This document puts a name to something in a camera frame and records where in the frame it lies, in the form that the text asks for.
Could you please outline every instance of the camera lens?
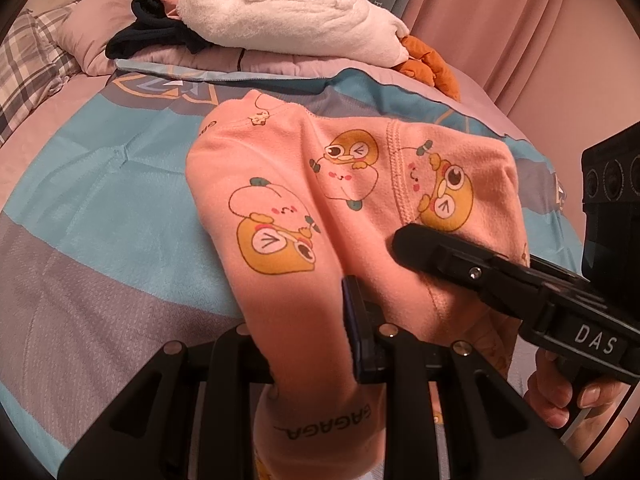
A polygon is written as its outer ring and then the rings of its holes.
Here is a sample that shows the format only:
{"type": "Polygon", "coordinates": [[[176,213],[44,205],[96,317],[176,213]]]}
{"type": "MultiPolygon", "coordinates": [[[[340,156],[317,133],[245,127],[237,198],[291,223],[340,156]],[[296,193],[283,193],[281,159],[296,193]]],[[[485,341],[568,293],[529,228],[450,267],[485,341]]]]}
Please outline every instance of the camera lens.
{"type": "Polygon", "coordinates": [[[608,162],[604,168],[604,192],[609,200],[617,200],[622,193],[622,166],[617,160],[608,162]]]}
{"type": "Polygon", "coordinates": [[[587,173],[585,189],[589,198],[596,196],[596,193],[598,192],[598,174],[596,173],[596,170],[591,170],[587,173]]]}
{"type": "Polygon", "coordinates": [[[631,163],[631,187],[640,194],[640,155],[631,163]]]}

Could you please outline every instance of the plaid pillow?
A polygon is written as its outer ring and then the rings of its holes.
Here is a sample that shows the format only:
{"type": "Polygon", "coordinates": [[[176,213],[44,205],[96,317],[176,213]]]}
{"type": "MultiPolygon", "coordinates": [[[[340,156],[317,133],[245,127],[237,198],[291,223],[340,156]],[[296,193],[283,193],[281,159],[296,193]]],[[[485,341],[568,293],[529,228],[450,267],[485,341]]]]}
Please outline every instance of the plaid pillow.
{"type": "Polygon", "coordinates": [[[39,16],[24,10],[0,45],[0,147],[31,112],[80,72],[75,58],[53,41],[73,6],[39,16]]]}

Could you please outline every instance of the wall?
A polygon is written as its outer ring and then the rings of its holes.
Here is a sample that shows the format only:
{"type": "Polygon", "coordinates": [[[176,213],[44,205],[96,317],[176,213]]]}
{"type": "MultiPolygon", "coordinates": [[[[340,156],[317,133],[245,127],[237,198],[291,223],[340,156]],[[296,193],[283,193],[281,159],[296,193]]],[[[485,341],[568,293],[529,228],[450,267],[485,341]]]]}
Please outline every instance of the wall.
{"type": "Polygon", "coordinates": [[[509,118],[558,171],[584,237],[580,156],[640,121],[640,39],[615,0],[564,0],[509,118]]]}

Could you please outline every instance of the blanket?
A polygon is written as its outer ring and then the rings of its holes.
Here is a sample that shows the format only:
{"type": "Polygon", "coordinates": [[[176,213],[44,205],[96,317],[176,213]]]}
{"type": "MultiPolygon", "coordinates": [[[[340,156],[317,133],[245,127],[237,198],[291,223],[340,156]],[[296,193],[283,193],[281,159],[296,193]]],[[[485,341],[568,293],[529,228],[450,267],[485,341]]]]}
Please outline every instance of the blanket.
{"type": "Polygon", "coordinates": [[[526,140],[359,70],[294,78],[129,63],[53,136],[0,214],[0,402],[54,476],[164,342],[207,342],[241,319],[184,167],[203,117],[252,89],[321,117],[500,139],[516,163],[530,253],[579,268],[554,170],[526,140]]]}

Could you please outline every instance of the white fluffy fabric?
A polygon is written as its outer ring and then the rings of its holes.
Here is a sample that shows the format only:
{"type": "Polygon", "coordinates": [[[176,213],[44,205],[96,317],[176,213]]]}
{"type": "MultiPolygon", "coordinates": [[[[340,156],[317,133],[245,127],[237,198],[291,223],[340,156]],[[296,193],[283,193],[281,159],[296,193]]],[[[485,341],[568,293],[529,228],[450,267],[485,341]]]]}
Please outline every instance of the white fluffy fabric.
{"type": "Polygon", "coordinates": [[[391,68],[409,54],[409,29],[367,0],[179,0],[183,22],[221,46],[345,57],[391,68]]]}

